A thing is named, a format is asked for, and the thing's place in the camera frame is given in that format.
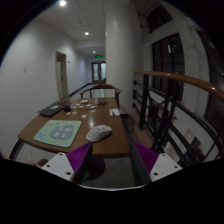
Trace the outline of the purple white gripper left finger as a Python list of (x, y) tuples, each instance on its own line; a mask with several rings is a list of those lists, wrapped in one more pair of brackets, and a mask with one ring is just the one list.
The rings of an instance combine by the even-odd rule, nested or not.
[(92, 151), (92, 144), (86, 143), (68, 153), (59, 152), (42, 169), (68, 181), (81, 181)]

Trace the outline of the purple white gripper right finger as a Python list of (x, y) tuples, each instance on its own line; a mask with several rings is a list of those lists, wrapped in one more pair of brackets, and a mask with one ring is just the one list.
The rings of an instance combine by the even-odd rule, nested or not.
[(166, 153), (157, 154), (139, 143), (136, 143), (135, 147), (143, 167), (152, 181), (157, 181), (182, 169)]

